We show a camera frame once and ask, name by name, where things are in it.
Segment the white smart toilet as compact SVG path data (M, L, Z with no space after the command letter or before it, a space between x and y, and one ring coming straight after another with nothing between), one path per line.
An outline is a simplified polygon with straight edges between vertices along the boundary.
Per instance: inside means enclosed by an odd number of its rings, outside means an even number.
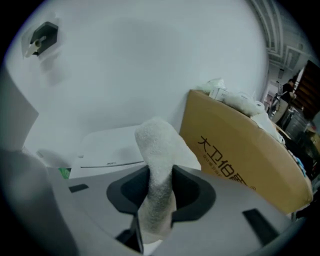
M144 165L135 126L97 131L85 136L70 171L70 179L113 173Z

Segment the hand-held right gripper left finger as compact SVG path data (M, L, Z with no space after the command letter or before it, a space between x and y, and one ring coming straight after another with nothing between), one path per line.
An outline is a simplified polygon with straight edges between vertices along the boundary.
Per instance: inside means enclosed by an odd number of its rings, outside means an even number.
M74 179L54 168L47 173L72 256L143 256L138 209L147 194L147 167Z

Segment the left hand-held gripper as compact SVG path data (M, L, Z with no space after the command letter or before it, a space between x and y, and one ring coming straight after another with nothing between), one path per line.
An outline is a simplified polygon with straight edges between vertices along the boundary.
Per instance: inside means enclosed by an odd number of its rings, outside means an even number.
M24 244L34 256L79 256L46 166L22 151L0 149L0 192Z

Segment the white terry cloth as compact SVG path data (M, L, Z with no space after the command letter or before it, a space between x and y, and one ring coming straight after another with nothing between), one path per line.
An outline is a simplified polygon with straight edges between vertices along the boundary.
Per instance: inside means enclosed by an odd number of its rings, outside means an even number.
M160 117L142 123L135 140L149 168L148 192L138 210L142 242L162 241L171 231L172 213L177 209L173 192L174 165L200 170L196 155L174 127Z

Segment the white foam-wrapped part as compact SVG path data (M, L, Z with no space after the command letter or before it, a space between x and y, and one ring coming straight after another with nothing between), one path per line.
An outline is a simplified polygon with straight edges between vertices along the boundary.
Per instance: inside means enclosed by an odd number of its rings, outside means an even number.
M222 102L249 118L265 112L264 106L260 102L257 103L246 94L230 92L224 96Z
M199 90L205 93L210 93L215 88L226 89L224 80L222 78L211 79L199 86Z

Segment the green plastic wrapper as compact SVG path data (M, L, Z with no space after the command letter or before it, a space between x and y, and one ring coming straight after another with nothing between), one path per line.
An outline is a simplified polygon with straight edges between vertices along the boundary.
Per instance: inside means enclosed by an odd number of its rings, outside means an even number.
M70 174L71 174L71 168L59 168L58 169L62 175L62 177L65 179L65 180L68 180L70 178Z

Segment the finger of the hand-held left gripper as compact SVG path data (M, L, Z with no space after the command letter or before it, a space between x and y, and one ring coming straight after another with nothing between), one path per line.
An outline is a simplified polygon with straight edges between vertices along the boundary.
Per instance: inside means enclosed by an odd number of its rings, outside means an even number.
M18 89L8 70L0 69L0 149L22 150L39 113Z

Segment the large cardboard box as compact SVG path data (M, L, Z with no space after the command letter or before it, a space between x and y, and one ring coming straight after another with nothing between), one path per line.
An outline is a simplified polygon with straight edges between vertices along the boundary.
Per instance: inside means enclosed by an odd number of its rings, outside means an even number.
M310 179L282 143L201 91L188 93L180 136L203 172L247 186L284 213L313 200Z

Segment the black toilet paper holder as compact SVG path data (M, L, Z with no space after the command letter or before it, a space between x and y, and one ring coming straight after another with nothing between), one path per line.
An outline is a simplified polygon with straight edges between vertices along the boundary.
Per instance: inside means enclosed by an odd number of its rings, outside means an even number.
M32 34L30 48L34 48L32 55L39 56L58 40L59 27L49 21L40 25Z

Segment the small white box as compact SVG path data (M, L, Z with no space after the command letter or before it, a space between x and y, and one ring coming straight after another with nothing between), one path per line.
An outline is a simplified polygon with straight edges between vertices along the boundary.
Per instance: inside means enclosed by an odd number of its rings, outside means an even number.
M226 97L226 95L228 95L229 92L223 88L220 87L214 87L210 93L209 93L209 97L213 100L222 102L224 100L224 98Z

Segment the white paper sheets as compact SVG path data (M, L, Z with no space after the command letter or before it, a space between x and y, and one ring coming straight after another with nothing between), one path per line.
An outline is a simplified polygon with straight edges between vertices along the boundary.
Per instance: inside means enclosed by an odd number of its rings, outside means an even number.
M282 145L285 145L284 138L278 133L275 125L269 119L266 112L256 114L250 117L250 119L255 122L259 128L264 130L266 133L270 134L275 140L277 140Z

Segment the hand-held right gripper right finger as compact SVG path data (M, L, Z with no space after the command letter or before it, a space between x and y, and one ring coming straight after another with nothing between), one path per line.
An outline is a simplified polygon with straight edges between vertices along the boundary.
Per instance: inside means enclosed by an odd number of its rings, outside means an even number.
M286 256L302 226L236 181L174 166L172 185L171 231L152 256Z

